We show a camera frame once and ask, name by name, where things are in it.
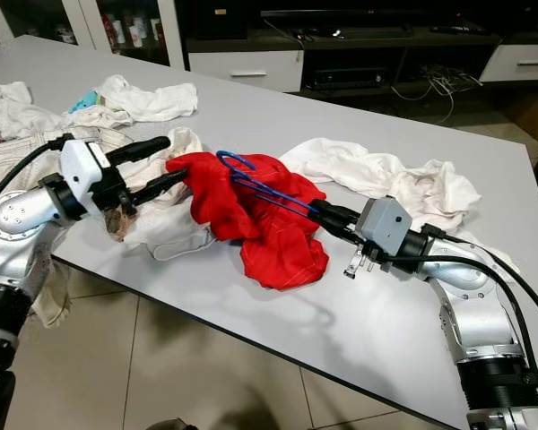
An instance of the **blue object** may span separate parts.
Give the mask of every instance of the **blue object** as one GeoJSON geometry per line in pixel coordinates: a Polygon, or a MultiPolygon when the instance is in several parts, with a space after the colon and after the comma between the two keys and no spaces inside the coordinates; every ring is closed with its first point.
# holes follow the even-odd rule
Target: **blue object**
{"type": "Polygon", "coordinates": [[[267,194],[267,195],[272,196],[272,197],[280,197],[280,198],[285,199],[285,200],[287,200],[289,202],[293,202],[293,203],[299,205],[300,207],[305,208],[305,209],[307,209],[309,211],[318,212],[317,209],[313,208],[312,206],[309,206],[308,204],[302,202],[301,200],[295,199],[294,197],[291,197],[290,195],[281,193],[281,192],[273,189],[269,185],[266,185],[263,182],[259,182],[256,179],[253,179],[247,173],[245,173],[242,170],[236,168],[235,166],[232,166],[230,163],[228,163],[225,160],[225,157],[229,157],[231,159],[236,159],[240,163],[246,165],[251,170],[256,170],[255,165],[253,165],[251,162],[247,161],[246,159],[244,159],[240,155],[235,154],[233,152],[229,152],[228,150],[218,150],[215,155],[217,155],[217,158],[223,164],[223,166],[227,167],[230,170],[230,172],[231,172],[230,173],[231,180],[233,182],[235,182],[236,184],[243,185],[243,186],[246,186],[247,188],[251,188],[252,190],[257,191],[257,193],[253,194],[255,197],[258,197],[258,198],[260,198],[262,200],[265,200],[267,202],[270,202],[272,204],[280,206],[280,207],[282,207],[282,208],[284,208],[284,209],[286,209],[288,211],[295,212],[295,213],[299,214],[301,217],[307,217],[307,215],[305,213],[301,212],[301,211],[297,211],[297,210],[295,210],[293,208],[290,208],[289,206],[286,206],[286,205],[284,205],[284,204],[282,204],[280,202],[277,202],[277,201],[275,201],[275,200],[273,200],[273,199],[271,199],[271,198],[269,198],[269,197],[267,197],[266,195],[263,195],[263,194],[267,194]]]}
{"type": "Polygon", "coordinates": [[[90,106],[93,106],[96,103],[98,103],[98,93],[96,91],[94,91],[94,90],[91,90],[89,93],[87,93],[81,99],[76,101],[75,105],[73,105],[70,108],[70,110],[68,110],[68,113],[72,114],[76,110],[89,108],[90,106]]]}

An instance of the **white drawer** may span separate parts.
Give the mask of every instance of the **white drawer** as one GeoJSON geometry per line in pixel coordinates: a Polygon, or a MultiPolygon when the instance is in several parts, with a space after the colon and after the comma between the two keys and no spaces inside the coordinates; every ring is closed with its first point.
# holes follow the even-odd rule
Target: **white drawer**
{"type": "Polygon", "coordinates": [[[538,45],[501,45],[481,76],[482,82],[538,80],[538,45]]]}
{"type": "Polygon", "coordinates": [[[192,72],[281,92],[299,91],[299,51],[207,52],[189,54],[192,72]]]}

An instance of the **drawer handle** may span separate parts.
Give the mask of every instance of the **drawer handle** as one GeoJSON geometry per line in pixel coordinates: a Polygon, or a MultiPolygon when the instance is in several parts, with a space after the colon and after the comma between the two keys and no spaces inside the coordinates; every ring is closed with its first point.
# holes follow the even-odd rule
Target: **drawer handle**
{"type": "Polygon", "coordinates": [[[538,65],[538,60],[521,60],[518,65],[538,65]]]}
{"type": "Polygon", "coordinates": [[[232,78],[257,78],[259,76],[266,76],[267,72],[231,72],[232,78]]]}

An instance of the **white table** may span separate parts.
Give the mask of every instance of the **white table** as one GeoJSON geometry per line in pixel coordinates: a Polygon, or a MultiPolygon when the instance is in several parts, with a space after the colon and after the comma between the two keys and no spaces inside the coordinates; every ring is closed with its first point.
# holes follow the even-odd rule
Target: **white table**
{"type": "MultiPolygon", "coordinates": [[[[482,202],[466,226],[509,253],[538,291],[538,190],[525,147],[391,116],[260,90],[126,57],[24,36],[0,47],[0,83],[25,81],[38,106],[62,112],[113,73],[146,90],[193,82],[199,112],[175,121],[211,150],[280,156],[325,136],[391,152],[409,166],[451,160],[482,202]]],[[[328,200],[360,211],[366,199],[337,185],[328,200]]],[[[280,357],[419,417],[466,428],[467,407],[428,284],[378,268],[343,276],[353,246],[320,230],[331,256],[316,284],[278,292],[243,276],[239,247],[156,262],[126,251],[93,220],[68,232],[56,258],[175,307],[280,357]]],[[[518,290],[538,357],[538,312],[518,290]]]]}

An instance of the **red cloth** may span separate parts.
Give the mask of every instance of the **red cloth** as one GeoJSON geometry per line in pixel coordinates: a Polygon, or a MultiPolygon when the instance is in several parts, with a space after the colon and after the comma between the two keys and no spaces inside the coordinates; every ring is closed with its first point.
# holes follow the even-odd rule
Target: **red cloth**
{"type": "MultiPolygon", "coordinates": [[[[266,155],[243,158],[253,163],[256,170],[235,159],[226,160],[253,179],[304,203],[326,198],[310,181],[291,173],[278,159],[266,155]]],[[[166,168],[169,172],[188,168],[184,182],[194,193],[191,215],[196,222],[211,222],[212,232],[219,240],[243,240],[241,259],[249,278],[264,287],[285,289],[323,276],[329,257],[321,243],[311,238],[318,224],[259,199],[252,195],[254,190],[233,183],[229,169],[209,152],[170,159],[166,168]]],[[[306,212],[285,199],[278,202],[306,212]]]]}

